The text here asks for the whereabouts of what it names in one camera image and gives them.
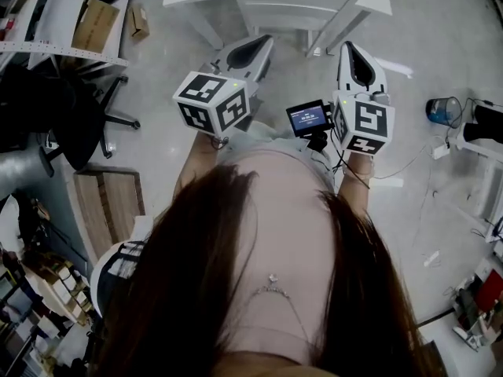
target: blue bucket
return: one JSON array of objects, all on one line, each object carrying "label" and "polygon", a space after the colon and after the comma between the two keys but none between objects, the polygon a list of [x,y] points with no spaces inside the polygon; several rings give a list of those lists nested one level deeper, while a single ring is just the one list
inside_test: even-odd
[{"label": "blue bucket", "polygon": [[461,104],[456,97],[430,99],[426,104],[426,116],[431,122],[457,129],[462,120]]}]

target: chair base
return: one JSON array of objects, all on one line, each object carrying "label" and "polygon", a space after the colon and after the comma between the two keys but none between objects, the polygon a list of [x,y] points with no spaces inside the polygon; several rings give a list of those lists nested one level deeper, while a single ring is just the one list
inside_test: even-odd
[{"label": "chair base", "polygon": [[[110,89],[107,91],[107,93],[103,97],[103,100],[100,103],[100,106],[103,108],[103,111],[105,111],[106,108],[108,107],[108,104],[110,103],[110,100],[112,99],[112,96],[115,93],[117,86],[119,86],[120,83],[127,84],[128,81],[129,81],[129,79],[125,75],[122,75],[122,76],[114,79],[112,86],[110,86]],[[110,116],[110,115],[105,115],[105,122],[122,124],[123,126],[131,127],[134,130],[139,130],[141,128],[141,124],[137,120],[125,120],[125,119],[120,119],[119,117]],[[107,141],[105,138],[105,130],[103,130],[103,133],[101,134],[101,137],[100,137],[100,146],[101,146],[101,151],[103,152],[103,156],[106,159],[112,158],[113,153],[110,150],[108,150],[108,145],[107,145]]]},{"label": "chair base", "polygon": [[51,165],[51,161],[61,155],[63,153],[62,148],[57,148],[54,149],[51,152],[46,153],[44,151],[44,148],[40,147],[39,148],[39,157],[40,157],[40,162],[42,162],[42,166],[44,167],[44,170],[46,171],[47,175],[51,178],[54,176],[54,168],[53,165]]}]

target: cardboard box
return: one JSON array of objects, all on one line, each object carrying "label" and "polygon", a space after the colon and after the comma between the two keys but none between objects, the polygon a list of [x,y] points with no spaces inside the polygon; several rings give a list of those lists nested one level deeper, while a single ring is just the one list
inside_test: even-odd
[{"label": "cardboard box", "polygon": [[119,9],[99,0],[89,0],[87,11],[73,35],[72,47],[103,53],[119,11]]},{"label": "cardboard box", "polygon": [[72,301],[72,295],[70,295],[70,292],[68,291],[68,289],[65,287],[65,285],[61,280],[58,280],[56,283],[53,284],[53,289],[54,292],[56,292],[56,295],[59,296],[59,298],[65,305],[67,305]]},{"label": "cardboard box", "polygon": [[62,267],[61,269],[59,269],[57,275],[59,275],[61,281],[63,281],[63,284],[66,286],[68,291],[73,291],[77,286],[77,281],[70,274],[70,270],[67,267]]},{"label": "cardboard box", "polygon": [[82,309],[79,307],[79,306],[76,306],[73,310],[72,310],[72,314],[75,318],[79,318],[81,316],[81,314],[83,313]]},{"label": "cardboard box", "polygon": [[127,10],[127,23],[131,38],[135,42],[140,42],[150,35],[147,13],[139,4],[132,4]]},{"label": "cardboard box", "polygon": [[77,302],[81,305],[84,306],[84,303],[87,301],[86,294],[84,292],[79,292],[77,297],[75,298]]}]

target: wooden crate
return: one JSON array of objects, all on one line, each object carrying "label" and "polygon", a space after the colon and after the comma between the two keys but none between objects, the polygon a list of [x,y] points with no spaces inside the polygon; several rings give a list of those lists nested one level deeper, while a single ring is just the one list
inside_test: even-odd
[{"label": "wooden crate", "polygon": [[121,170],[74,174],[75,188],[91,245],[100,258],[113,244],[128,240],[134,218],[145,215],[140,175]]}]

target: pink shirt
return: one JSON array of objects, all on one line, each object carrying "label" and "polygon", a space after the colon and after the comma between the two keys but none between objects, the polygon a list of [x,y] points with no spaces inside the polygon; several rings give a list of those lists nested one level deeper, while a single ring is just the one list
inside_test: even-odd
[{"label": "pink shirt", "polygon": [[[324,183],[300,160],[260,150],[237,161],[241,173],[255,171],[240,229],[235,277],[255,247],[229,313],[231,351],[271,353],[309,364],[325,311],[334,263],[332,221],[318,198]],[[279,294],[252,293],[269,284],[291,297],[308,342],[288,300]]]}]

